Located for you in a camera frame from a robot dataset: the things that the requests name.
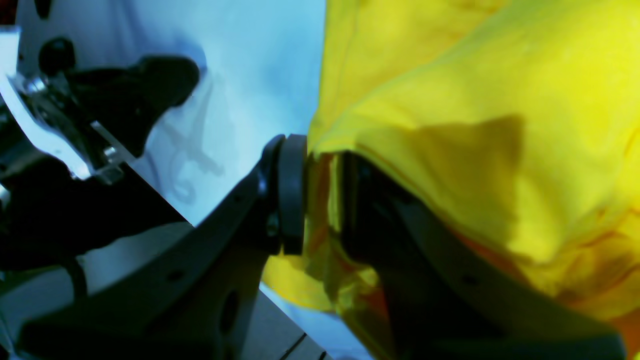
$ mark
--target hole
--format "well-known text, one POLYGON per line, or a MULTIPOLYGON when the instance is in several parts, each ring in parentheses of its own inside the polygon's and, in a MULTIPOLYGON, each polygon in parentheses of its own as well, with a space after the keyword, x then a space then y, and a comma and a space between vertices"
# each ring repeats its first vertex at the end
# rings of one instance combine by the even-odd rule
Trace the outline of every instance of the hole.
POLYGON ((184 277, 184 272, 182 270, 174 270, 166 276, 167 282, 176 282, 184 277))
POLYGON ((223 334, 228 334, 233 328, 239 308, 240 296, 237 291, 231 291, 227 295, 225 305, 222 307, 222 314, 220 314, 220 331, 223 334))
POLYGON ((475 278, 474 276, 471 276, 471 275, 463 275, 462 282, 464 282, 467 285, 471 285, 471 286, 476 286, 476 285, 480 284, 480 281, 478 281, 477 278, 475 278))
POLYGON ((234 351, 231 349, 229 345, 225 347, 225 354, 222 356, 224 360, 234 360, 236 357, 234 356, 234 351))

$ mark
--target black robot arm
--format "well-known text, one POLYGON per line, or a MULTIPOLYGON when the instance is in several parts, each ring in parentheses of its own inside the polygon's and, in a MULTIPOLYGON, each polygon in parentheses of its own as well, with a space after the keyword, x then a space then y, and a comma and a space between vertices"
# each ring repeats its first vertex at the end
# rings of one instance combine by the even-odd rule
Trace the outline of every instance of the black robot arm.
MULTIPOLYGON (((237 358, 267 258, 300 253, 305 155, 304 136, 276 137, 178 245, 27 323, 20 351, 45 360, 237 358)), ((625 358, 614 330, 500 274, 373 165, 343 158, 342 244, 380 275, 397 359, 625 358)))

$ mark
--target bolt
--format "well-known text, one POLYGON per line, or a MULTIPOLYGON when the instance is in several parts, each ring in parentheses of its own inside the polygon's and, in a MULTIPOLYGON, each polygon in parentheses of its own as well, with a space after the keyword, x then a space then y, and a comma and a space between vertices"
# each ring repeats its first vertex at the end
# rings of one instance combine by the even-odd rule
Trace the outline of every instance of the bolt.
POLYGON ((113 146, 109 146, 104 149, 104 155, 107 157, 107 160, 112 163, 116 160, 116 156, 118 155, 118 151, 113 146))

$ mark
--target yellow fabric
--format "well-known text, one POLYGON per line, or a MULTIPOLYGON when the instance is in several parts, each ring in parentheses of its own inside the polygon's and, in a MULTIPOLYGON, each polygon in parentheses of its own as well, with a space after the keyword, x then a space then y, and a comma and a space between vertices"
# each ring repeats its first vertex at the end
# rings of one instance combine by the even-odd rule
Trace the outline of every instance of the yellow fabric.
POLYGON ((375 273, 336 241, 336 154, 352 151, 533 288, 601 320, 633 312, 639 39, 637 0, 328 0, 304 264, 273 259, 267 283, 392 357, 375 273))

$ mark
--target black knob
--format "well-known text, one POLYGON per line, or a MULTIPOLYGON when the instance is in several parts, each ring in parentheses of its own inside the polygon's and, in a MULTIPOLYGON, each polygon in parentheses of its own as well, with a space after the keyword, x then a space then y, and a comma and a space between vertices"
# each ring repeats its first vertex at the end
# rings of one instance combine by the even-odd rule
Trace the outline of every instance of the black knob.
POLYGON ((73 43, 66 38, 55 38, 48 41, 40 49, 38 66, 40 71, 47 76, 73 69, 76 66, 76 52, 73 43))

